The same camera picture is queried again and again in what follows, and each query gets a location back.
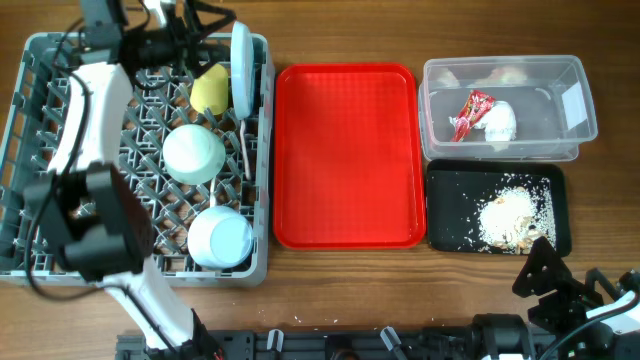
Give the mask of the yellow plastic cup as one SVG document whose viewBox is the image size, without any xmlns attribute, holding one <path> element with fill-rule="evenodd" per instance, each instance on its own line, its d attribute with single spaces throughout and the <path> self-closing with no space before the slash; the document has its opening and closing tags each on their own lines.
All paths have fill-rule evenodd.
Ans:
<svg viewBox="0 0 640 360">
<path fill-rule="evenodd" d="M 228 71 L 221 64 L 215 64 L 194 81 L 191 106 L 201 114 L 210 110 L 213 115 L 224 113 L 229 105 Z"/>
</svg>

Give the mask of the large light blue plate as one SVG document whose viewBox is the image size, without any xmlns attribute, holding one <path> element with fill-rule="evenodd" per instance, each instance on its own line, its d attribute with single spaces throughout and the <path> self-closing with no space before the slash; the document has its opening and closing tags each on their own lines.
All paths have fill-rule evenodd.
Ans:
<svg viewBox="0 0 640 360">
<path fill-rule="evenodd" d="M 254 59 L 251 32 L 245 24 L 236 21 L 231 35 L 230 69 L 233 107 L 239 120 L 248 118 L 253 109 Z"/>
</svg>

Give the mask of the rice food leftovers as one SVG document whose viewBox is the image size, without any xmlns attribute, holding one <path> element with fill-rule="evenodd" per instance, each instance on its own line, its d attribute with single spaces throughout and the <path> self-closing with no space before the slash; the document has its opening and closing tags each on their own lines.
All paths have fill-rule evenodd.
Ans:
<svg viewBox="0 0 640 360">
<path fill-rule="evenodd" d="M 551 180 L 514 172 L 487 173 L 489 188 L 463 198 L 471 213 L 462 217 L 466 227 L 458 250 L 468 246 L 480 253 L 527 255 L 539 238 L 556 245 L 556 220 Z"/>
</svg>

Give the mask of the light green bowl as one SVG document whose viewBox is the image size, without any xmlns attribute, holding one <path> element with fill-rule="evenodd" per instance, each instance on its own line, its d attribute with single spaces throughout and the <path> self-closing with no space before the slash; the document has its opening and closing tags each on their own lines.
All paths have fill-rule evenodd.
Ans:
<svg viewBox="0 0 640 360">
<path fill-rule="evenodd" d="M 195 124 L 172 130 L 162 147 L 167 173 L 176 181 L 199 185 L 215 178 L 226 162 L 222 140 L 211 130 Z"/>
</svg>

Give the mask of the white plastic fork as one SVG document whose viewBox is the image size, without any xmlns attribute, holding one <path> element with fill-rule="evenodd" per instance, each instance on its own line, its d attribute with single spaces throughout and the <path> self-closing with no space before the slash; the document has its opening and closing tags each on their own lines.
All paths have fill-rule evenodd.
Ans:
<svg viewBox="0 0 640 360">
<path fill-rule="evenodd" d="M 251 181 L 252 180 L 252 174 L 251 174 L 251 168 L 250 168 L 250 162 L 249 162 L 249 156 L 248 156 L 247 142 L 246 142 L 246 139 L 245 139 L 246 121 L 244 119 L 240 120 L 239 134 L 240 134 L 240 143 L 241 143 L 241 151 L 242 151 L 245 178 L 246 178 L 247 181 Z"/>
</svg>

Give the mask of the white plastic spoon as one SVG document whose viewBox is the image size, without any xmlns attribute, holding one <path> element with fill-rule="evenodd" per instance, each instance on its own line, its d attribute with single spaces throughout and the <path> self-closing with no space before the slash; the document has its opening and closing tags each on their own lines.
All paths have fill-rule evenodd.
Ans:
<svg viewBox="0 0 640 360">
<path fill-rule="evenodd" d="M 217 196 L 216 196 L 216 179 L 212 179 L 209 187 L 209 205 L 210 207 L 214 207 L 217 205 Z"/>
</svg>

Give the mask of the white napkin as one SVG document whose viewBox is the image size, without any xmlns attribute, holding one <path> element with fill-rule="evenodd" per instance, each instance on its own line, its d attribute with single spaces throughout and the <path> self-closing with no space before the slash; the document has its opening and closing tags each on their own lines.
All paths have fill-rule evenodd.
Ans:
<svg viewBox="0 0 640 360">
<path fill-rule="evenodd" d="M 515 139 L 516 128 L 515 112 L 511 105 L 505 101 L 496 100 L 493 108 L 471 129 L 471 132 L 473 129 L 482 130 L 485 141 L 504 142 Z"/>
</svg>

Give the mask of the red snack wrapper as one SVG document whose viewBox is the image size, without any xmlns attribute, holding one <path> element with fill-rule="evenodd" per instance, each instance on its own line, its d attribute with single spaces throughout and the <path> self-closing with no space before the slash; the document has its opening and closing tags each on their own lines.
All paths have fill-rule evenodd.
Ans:
<svg viewBox="0 0 640 360">
<path fill-rule="evenodd" d="M 451 117 L 454 125 L 452 142 L 460 142 L 470 134 L 471 129 L 493 108 L 496 99 L 479 90 L 472 90 L 456 117 Z"/>
</svg>

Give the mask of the small light blue bowl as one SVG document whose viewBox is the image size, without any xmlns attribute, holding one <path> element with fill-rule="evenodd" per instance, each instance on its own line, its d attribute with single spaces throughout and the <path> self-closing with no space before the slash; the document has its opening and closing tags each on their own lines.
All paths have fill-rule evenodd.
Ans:
<svg viewBox="0 0 640 360">
<path fill-rule="evenodd" d="M 253 247 L 253 229 L 240 213 L 226 206 L 207 208 L 189 227 L 187 247 L 193 260 L 211 269 L 233 268 Z"/>
</svg>

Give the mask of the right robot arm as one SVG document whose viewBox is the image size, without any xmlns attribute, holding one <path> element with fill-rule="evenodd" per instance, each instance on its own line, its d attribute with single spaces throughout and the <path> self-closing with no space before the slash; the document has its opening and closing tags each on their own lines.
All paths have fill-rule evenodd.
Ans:
<svg viewBox="0 0 640 360">
<path fill-rule="evenodd" d="M 593 268 L 580 282 L 544 237 L 533 242 L 512 292 L 539 298 L 529 321 L 554 340 L 539 349 L 521 317 L 476 315 L 465 340 L 467 358 L 613 359 L 622 338 L 639 336 L 639 273 L 628 271 L 612 284 Z"/>
</svg>

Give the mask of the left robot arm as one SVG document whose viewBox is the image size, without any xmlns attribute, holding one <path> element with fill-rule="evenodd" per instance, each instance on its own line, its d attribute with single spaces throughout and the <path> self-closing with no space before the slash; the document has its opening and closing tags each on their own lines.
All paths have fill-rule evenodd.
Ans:
<svg viewBox="0 0 640 360">
<path fill-rule="evenodd" d="M 27 236 L 42 236 L 57 264 L 77 272 L 90 293 L 109 293 L 144 335 L 150 359 L 221 359 L 223 347 L 185 305 L 159 270 L 147 210 L 119 170 L 125 112 L 143 69 L 172 66 L 204 73 L 207 37 L 232 23 L 234 11 L 187 1 L 146 1 L 158 25 L 131 26 L 119 1 L 85 1 L 71 25 L 78 37 L 65 62 L 71 99 L 62 138 L 46 173 L 27 185 L 33 217 Z"/>
</svg>

